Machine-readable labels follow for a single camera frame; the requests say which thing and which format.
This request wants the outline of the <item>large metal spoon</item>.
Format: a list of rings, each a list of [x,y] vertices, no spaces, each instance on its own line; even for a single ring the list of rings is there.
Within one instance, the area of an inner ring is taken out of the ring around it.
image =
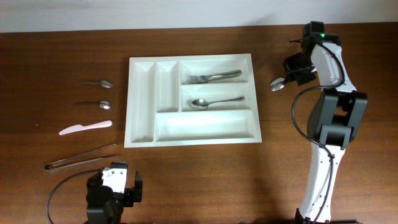
[[[269,86],[271,91],[278,91],[283,89],[288,83],[287,79],[284,77],[276,78],[273,80]]]
[[[202,98],[192,100],[190,102],[190,107],[195,110],[206,110],[211,104],[215,103],[227,103],[227,102],[235,102],[235,101],[244,101],[244,96],[239,96],[237,98],[231,98],[227,100],[217,100],[217,101],[206,101]]]

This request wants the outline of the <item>pink plastic knife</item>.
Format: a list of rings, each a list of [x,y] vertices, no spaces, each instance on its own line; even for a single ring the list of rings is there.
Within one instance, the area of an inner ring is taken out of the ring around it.
[[[74,126],[70,126],[68,128],[61,130],[59,132],[59,135],[62,136],[62,135],[71,134],[71,133],[75,133],[75,132],[79,132],[79,131],[86,131],[86,130],[90,130],[90,129],[108,128],[108,127],[111,127],[112,125],[113,125],[113,122],[111,120],[102,121],[102,122],[90,124],[87,126],[83,126],[81,124],[76,124]]]

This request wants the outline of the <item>metal kitchen tongs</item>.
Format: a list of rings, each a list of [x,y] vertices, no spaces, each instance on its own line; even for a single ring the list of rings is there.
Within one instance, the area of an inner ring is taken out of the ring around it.
[[[60,170],[68,167],[73,167],[73,166],[78,166],[78,165],[83,165],[95,161],[100,161],[104,159],[110,159],[113,157],[117,157],[117,155],[107,155],[107,156],[99,156],[99,157],[92,157],[93,154],[96,154],[98,152],[101,152],[105,149],[109,149],[111,147],[117,146],[116,143],[103,146],[97,149],[94,149],[92,151],[84,152],[82,154],[77,154],[75,156],[71,156],[65,159],[60,159],[54,162],[49,162],[48,164],[44,165],[44,170],[46,171],[55,171],[55,170]]]

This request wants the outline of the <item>small metal teaspoon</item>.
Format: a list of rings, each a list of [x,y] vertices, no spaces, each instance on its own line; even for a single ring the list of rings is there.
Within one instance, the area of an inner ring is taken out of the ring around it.
[[[80,82],[80,84],[100,85],[104,88],[112,88],[113,87],[113,84],[106,80],[97,80],[97,81],[88,80],[88,81],[82,81],[82,82]]]
[[[77,102],[76,105],[95,105],[99,106],[104,110],[110,110],[113,106],[109,101],[81,101]]]

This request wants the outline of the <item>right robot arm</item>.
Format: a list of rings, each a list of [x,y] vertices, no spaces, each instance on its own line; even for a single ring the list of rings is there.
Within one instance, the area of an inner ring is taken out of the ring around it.
[[[307,130],[299,131],[310,141],[312,155],[307,189],[295,222],[331,223],[330,204],[338,167],[358,133],[368,98],[349,80],[340,38],[327,34],[322,22],[305,24],[297,42],[302,52],[284,60],[282,83],[303,85],[318,79],[320,96],[308,117]]]

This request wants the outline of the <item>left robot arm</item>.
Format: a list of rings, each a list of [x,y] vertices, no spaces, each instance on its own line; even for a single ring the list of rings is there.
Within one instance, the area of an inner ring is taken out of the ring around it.
[[[120,224],[126,207],[142,202],[143,180],[134,176],[134,186],[126,187],[127,162],[112,162],[87,180],[86,215],[88,223]]]

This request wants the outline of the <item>white plastic cutlery tray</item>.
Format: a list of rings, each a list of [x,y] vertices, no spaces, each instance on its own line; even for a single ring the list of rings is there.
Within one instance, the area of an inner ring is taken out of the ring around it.
[[[182,85],[193,75],[241,70],[236,78]],[[211,104],[195,110],[190,102]],[[261,142],[251,54],[131,57],[124,147]]]

